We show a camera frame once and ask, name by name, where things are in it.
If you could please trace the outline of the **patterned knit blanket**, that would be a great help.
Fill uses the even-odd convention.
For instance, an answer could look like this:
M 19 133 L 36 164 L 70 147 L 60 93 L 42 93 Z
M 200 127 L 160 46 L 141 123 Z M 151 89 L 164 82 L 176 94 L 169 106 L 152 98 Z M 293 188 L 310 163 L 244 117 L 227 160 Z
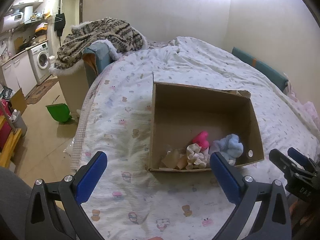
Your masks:
M 95 44 L 107 45 L 110 57 L 118 60 L 122 54 L 148 48 L 143 34 L 125 20 L 106 17 L 97 21 L 87 21 L 71 27 L 60 48 L 55 62 L 49 68 L 51 74 L 64 76 L 80 68 L 84 49 Z

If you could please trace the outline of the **green dustpan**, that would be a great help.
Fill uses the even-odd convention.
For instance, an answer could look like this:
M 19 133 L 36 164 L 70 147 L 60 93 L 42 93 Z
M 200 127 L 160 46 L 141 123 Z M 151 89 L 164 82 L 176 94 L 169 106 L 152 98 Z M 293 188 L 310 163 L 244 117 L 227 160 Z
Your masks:
M 52 104 L 46 105 L 46 108 L 55 121 L 59 123 L 66 123 L 72 119 L 71 111 L 65 103 L 56 103 L 59 97 L 60 96 L 58 95 Z

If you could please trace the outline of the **pink fluffy scrunchie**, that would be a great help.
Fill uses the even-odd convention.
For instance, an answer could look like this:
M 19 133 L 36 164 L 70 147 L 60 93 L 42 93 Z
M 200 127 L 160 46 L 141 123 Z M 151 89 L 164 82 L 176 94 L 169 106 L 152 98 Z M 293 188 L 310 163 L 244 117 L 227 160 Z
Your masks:
M 208 138 L 208 132 L 207 131 L 202 131 L 201 133 L 199 133 L 196 137 L 194 137 L 192 139 L 192 143 L 193 144 L 197 144 L 198 146 L 200 146 L 200 152 L 204 152 L 206 150 L 208 150 L 208 148 L 210 147 L 210 143 L 207 140 Z

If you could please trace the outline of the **teal bed headboard cushion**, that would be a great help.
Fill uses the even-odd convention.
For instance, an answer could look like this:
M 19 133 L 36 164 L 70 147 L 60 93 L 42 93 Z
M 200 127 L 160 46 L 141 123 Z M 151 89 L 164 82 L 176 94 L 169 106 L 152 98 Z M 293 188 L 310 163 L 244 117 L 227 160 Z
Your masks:
M 262 61 L 257 60 L 255 57 L 249 55 L 248 53 L 234 47 L 232 49 L 232 54 L 238 59 L 243 61 L 246 64 L 249 64 L 251 67 L 255 68 L 259 72 L 263 73 L 272 83 L 274 83 L 282 92 L 287 87 L 288 78 L 283 74 L 280 74 L 269 65 L 265 64 Z

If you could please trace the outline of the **brown door mat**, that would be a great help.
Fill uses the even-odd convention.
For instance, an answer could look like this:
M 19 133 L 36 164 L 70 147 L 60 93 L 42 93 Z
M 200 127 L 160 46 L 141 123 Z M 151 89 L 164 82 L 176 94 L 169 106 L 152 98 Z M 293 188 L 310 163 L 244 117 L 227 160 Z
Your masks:
M 37 86 L 26 99 L 28 105 L 38 103 L 42 97 L 58 82 L 58 79 L 48 79 Z

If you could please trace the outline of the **beige lace scrunchie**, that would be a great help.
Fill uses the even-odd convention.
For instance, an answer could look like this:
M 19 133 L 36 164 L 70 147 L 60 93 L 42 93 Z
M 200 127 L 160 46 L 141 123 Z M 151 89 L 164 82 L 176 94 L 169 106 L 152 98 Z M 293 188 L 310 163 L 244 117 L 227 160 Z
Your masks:
M 169 150 L 161 159 L 160 168 L 182 170 L 187 166 L 187 155 L 180 150 Z

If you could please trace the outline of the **white kitchen cabinet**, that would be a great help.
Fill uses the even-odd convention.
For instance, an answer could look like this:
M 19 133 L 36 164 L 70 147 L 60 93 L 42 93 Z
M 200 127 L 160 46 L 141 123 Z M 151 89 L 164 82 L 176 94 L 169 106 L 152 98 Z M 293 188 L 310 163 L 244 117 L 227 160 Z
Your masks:
M 1 70 L 5 85 L 15 92 L 21 89 L 25 98 L 37 85 L 27 51 L 9 59 Z

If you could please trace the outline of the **grey cup with bottle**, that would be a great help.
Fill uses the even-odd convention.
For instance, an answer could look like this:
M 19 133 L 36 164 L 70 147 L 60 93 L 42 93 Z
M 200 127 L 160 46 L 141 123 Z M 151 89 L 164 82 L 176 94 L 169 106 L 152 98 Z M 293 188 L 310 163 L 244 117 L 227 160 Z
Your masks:
M 21 131 L 22 131 L 21 137 L 24 137 L 25 134 L 26 134 L 26 132 L 27 132 L 27 129 L 28 129 L 28 128 L 27 128 L 25 122 L 23 121 L 21 112 L 20 112 L 19 110 L 16 110 L 16 109 L 15 109 L 15 110 L 12 112 L 12 115 L 11 115 L 11 117 L 10 117 L 10 120 L 11 120 L 11 122 L 12 122 L 12 124 L 13 124 L 13 126 L 14 126 L 15 128 L 21 129 Z

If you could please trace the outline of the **black hanging clothes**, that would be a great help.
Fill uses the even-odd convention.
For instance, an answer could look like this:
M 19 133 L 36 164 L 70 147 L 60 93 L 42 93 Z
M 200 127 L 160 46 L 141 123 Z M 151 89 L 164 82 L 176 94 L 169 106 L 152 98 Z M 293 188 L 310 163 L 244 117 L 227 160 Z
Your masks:
M 54 31 L 56 32 L 57 37 L 61 37 L 63 30 L 66 25 L 65 14 L 56 14 L 55 21 L 54 21 Z

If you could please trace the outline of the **cream satin scrunchie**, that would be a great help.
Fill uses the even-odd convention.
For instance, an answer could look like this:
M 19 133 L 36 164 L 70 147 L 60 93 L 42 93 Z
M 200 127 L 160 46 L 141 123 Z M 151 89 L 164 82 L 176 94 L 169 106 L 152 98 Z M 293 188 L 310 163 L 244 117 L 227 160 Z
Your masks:
M 203 162 L 203 154 L 200 152 L 200 149 L 200 146 L 197 144 L 191 144 L 187 147 L 187 170 L 206 168 L 206 164 Z

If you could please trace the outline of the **yellow wooden rack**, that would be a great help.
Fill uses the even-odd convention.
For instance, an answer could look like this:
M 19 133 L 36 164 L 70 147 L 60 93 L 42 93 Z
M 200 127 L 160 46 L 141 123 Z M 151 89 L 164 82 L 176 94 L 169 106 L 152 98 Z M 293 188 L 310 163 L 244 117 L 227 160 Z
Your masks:
M 1 128 L 5 122 L 7 122 L 5 116 L 1 115 Z M 6 140 L 6 143 L 3 149 L 1 150 L 1 158 L 0 158 L 1 167 L 9 168 L 11 158 L 14 155 L 14 150 L 21 137 L 21 134 L 22 134 L 21 129 L 19 128 L 11 129 L 11 132 Z

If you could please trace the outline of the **white washing machine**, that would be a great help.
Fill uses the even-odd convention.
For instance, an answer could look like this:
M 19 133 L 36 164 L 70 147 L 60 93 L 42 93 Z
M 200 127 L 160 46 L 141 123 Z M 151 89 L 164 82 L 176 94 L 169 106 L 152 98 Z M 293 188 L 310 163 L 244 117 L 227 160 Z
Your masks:
M 39 86 L 50 76 L 48 43 L 42 42 L 33 46 L 28 50 L 28 56 L 37 85 Z

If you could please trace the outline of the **light blue fluffy scrunchie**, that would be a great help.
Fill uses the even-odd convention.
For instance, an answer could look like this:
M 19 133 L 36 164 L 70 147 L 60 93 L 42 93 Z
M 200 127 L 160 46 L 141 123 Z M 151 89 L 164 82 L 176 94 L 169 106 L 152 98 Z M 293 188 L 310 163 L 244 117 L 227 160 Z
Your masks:
M 244 152 L 244 146 L 236 134 L 229 134 L 226 137 L 215 140 L 209 147 L 209 155 L 215 152 L 220 154 L 227 160 L 229 165 L 234 166 L 236 159 L 240 158 Z

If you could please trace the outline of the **white microwave oven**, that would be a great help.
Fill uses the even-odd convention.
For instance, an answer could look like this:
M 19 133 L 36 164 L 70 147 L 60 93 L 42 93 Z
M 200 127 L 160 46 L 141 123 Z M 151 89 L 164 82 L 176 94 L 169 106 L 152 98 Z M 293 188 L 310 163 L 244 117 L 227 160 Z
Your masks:
M 15 14 L 5 16 L 1 22 L 1 32 L 6 32 L 12 28 L 16 28 L 22 22 L 23 12 L 17 12 Z

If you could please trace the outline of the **brown cardboard box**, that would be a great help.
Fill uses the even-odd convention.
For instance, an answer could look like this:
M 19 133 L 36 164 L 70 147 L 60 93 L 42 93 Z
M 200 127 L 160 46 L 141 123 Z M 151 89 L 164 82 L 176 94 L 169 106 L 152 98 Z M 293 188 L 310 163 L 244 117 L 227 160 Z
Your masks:
M 161 159 L 169 150 L 185 152 L 202 131 L 208 132 L 209 142 L 229 134 L 239 136 L 244 152 L 237 167 L 264 160 L 250 92 L 153 82 L 149 171 L 174 172 L 160 168 Z

